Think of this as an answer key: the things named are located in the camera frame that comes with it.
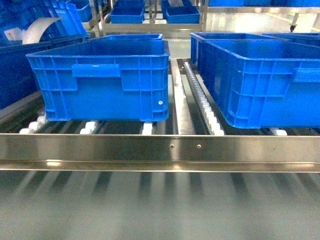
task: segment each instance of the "stainless steel rail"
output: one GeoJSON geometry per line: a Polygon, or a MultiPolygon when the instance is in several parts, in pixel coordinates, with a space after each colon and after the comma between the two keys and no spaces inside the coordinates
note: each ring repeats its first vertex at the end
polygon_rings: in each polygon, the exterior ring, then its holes
{"type": "Polygon", "coordinates": [[[156,124],[155,135],[139,135],[138,121],[100,121],[91,135],[79,134],[86,124],[81,121],[48,122],[37,134],[16,134],[17,125],[27,126],[43,107],[40,96],[16,103],[16,111],[7,109],[11,117],[1,111],[0,170],[320,173],[319,129],[272,136],[269,129],[233,128],[199,80],[226,134],[209,135],[185,62],[171,60],[170,118],[156,124]]]}

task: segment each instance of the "blue plastic crate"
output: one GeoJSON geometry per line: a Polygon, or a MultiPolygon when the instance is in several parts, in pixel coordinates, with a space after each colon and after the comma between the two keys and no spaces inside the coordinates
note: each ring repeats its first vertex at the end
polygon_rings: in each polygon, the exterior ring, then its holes
{"type": "Polygon", "coordinates": [[[118,0],[114,8],[145,8],[144,0],[118,0]]]}
{"type": "Polygon", "coordinates": [[[162,40],[162,34],[119,34],[119,35],[108,35],[95,40],[162,40]]]}
{"type": "Polygon", "coordinates": [[[168,118],[169,48],[161,40],[100,40],[28,54],[53,121],[168,118]]]}
{"type": "Polygon", "coordinates": [[[91,13],[89,1],[87,1],[87,0],[70,0],[70,1],[67,1],[66,3],[75,5],[81,22],[86,23],[92,19],[92,13],[91,13]]]}
{"type": "Polygon", "coordinates": [[[0,110],[37,90],[34,73],[26,54],[47,50],[50,43],[21,43],[0,42],[0,110]]]}
{"type": "Polygon", "coordinates": [[[200,74],[205,65],[202,64],[203,43],[211,40],[230,40],[230,39],[270,39],[271,36],[263,36],[250,33],[220,33],[220,32],[195,32],[191,33],[191,61],[197,66],[200,74]]]}
{"type": "Polygon", "coordinates": [[[275,7],[285,7],[286,0],[271,0],[271,5],[275,7]]]}
{"type": "Polygon", "coordinates": [[[243,7],[244,4],[245,0],[209,0],[209,7],[243,7]]]}
{"type": "Polygon", "coordinates": [[[80,34],[80,35],[74,35],[74,36],[66,36],[61,38],[56,38],[50,41],[51,49],[65,47],[72,44],[79,44],[87,41],[91,37],[90,34],[80,34]]]}
{"type": "Polygon", "coordinates": [[[271,0],[244,0],[245,6],[270,6],[271,0]]]}
{"type": "Polygon", "coordinates": [[[320,35],[318,33],[264,33],[266,36],[287,39],[297,44],[307,44],[320,47],[320,35]]]}
{"type": "Polygon", "coordinates": [[[6,9],[16,16],[19,22],[17,27],[22,30],[28,29],[38,18],[62,18],[48,27],[42,35],[42,41],[87,33],[74,4],[53,0],[26,0],[12,2],[6,9]]]}
{"type": "Polygon", "coordinates": [[[320,7],[320,0],[286,0],[286,7],[320,7]]]}
{"type": "Polygon", "coordinates": [[[320,47],[281,40],[205,44],[203,77],[231,126],[320,127],[320,47]]]}
{"type": "Polygon", "coordinates": [[[144,8],[115,7],[110,13],[110,19],[113,24],[142,24],[144,13],[144,8]]]}
{"type": "MultiPolygon", "coordinates": [[[[190,0],[182,0],[182,3],[184,6],[192,6],[192,3],[190,0]]],[[[163,15],[163,19],[167,19],[167,8],[171,8],[169,1],[162,0],[161,1],[161,12],[163,15]]]]}
{"type": "Polygon", "coordinates": [[[178,6],[166,9],[168,24],[198,24],[200,12],[196,6],[178,6]]]}

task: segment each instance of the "white roller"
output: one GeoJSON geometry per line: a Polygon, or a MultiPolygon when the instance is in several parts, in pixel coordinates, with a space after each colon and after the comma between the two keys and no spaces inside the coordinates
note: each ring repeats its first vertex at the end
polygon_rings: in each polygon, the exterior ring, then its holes
{"type": "Polygon", "coordinates": [[[205,106],[205,107],[203,108],[203,110],[204,110],[205,113],[206,113],[206,112],[212,112],[212,108],[211,108],[210,106],[205,106]]]}
{"type": "Polygon", "coordinates": [[[210,103],[208,103],[207,101],[206,102],[202,102],[201,105],[202,105],[203,108],[210,107],[210,103]]]}
{"type": "Polygon", "coordinates": [[[92,134],[94,131],[92,129],[83,128],[80,131],[80,134],[92,134]]]}
{"type": "Polygon", "coordinates": [[[216,124],[218,122],[218,119],[214,116],[214,117],[210,117],[208,119],[209,124],[216,124]]]}
{"type": "Polygon", "coordinates": [[[224,136],[225,135],[225,131],[223,131],[221,129],[220,130],[214,130],[213,133],[214,133],[215,136],[224,136]]]}
{"type": "Polygon", "coordinates": [[[32,121],[29,123],[29,129],[33,129],[34,131],[37,131],[43,126],[43,122],[40,121],[32,121]]]}
{"type": "Polygon", "coordinates": [[[86,124],[85,124],[85,128],[86,129],[90,129],[92,131],[96,130],[98,127],[98,123],[96,121],[88,121],[86,124]]]}
{"type": "Polygon", "coordinates": [[[48,120],[46,119],[46,116],[38,116],[36,121],[45,124],[48,120]]]}
{"type": "Polygon", "coordinates": [[[142,135],[152,135],[152,129],[143,129],[142,135]]]}
{"type": "Polygon", "coordinates": [[[206,116],[206,118],[209,120],[209,119],[211,119],[211,118],[214,118],[214,117],[215,117],[215,114],[214,114],[213,111],[207,111],[207,112],[205,113],[205,116],[206,116]]]}
{"type": "Polygon", "coordinates": [[[143,124],[143,130],[152,130],[152,128],[153,128],[153,122],[148,121],[143,124]]]}
{"type": "Polygon", "coordinates": [[[287,136],[287,132],[285,130],[279,129],[277,127],[270,127],[270,131],[275,136],[287,136]]]}
{"type": "Polygon", "coordinates": [[[22,128],[19,134],[34,134],[35,130],[30,128],[22,128]]]}
{"type": "Polygon", "coordinates": [[[218,122],[215,122],[215,123],[211,122],[210,127],[211,127],[211,130],[214,132],[221,130],[221,126],[218,122]]]}

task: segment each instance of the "crate rim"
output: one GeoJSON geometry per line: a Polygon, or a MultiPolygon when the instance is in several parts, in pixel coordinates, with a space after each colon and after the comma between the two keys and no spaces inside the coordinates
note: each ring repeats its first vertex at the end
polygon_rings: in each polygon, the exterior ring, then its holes
{"type": "MultiPolygon", "coordinates": [[[[107,40],[107,41],[132,41],[132,39],[125,39],[125,40],[107,40]]],[[[90,44],[89,42],[81,42],[81,43],[76,43],[76,44],[72,44],[72,45],[68,45],[68,46],[62,46],[62,47],[58,47],[55,49],[49,49],[49,50],[44,50],[44,51],[38,51],[38,52],[34,52],[34,53],[29,53],[27,55],[25,55],[27,58],[38,58],[38,57],[42,57],[42,58],[95,58],[95,59],[101,59],[101,58],[114,58],[115,56],[117,58],[127,58],[128,56],[130,57],[153,57],[153,58],[158,58],[158,57],[163,57],[163,56],[170,56],[170,50],[169,50],[169,43],[166,40],[162,40],[163,41],[163,54],[144,54],[144,55],[52,55],[52,54],[41,54],[41,53],[45,53],[45,52],[49,52],[49,51],[53,51],[53,50],[57,50],[57,49],[63,49],[63,48],[68,48],[70,46],[76,46],[76,45],[82,45],[82,44],[90,44]]]]}
{"type": "MultiPolygon", "coordinates": [[[[241,56],[233,51],[230,51],[228,49],[225,49],[223,47],[220,47],[219,45],[216,45],[212,42],[212,40],[210,41],[206,41],[205,44],[209,44],[212,45],[228,54],[231,54],[232,56],[236,57],[237,59],[243,59],[243,60],[248,60],[248,61],[309,61],[309,62],[319,62],[320,58],[257,58],[257,57],[245,57],[245,56],[241,56]]],[[[320,46],[314,46],[314,45],[308,45],[308,44],[303,44],[303,43],[295,43],[295,42],[288,42],[288,41],[282,41],[282,40],[266,40],[266,39],[234,39],[237,42],[256,42],[256,41],[261,41],[261,42],[282,42],[282,43],[286,43],[286,44],[292,44],[292,45],[303,45],[303,46],[308,46],[308,47],[314,47],[314,48],[318,48],[320,50],[320,46]]],[[[217,39],[217,40],[213,40],[213,41],[224,41],[223,39],[217,39]]]]}

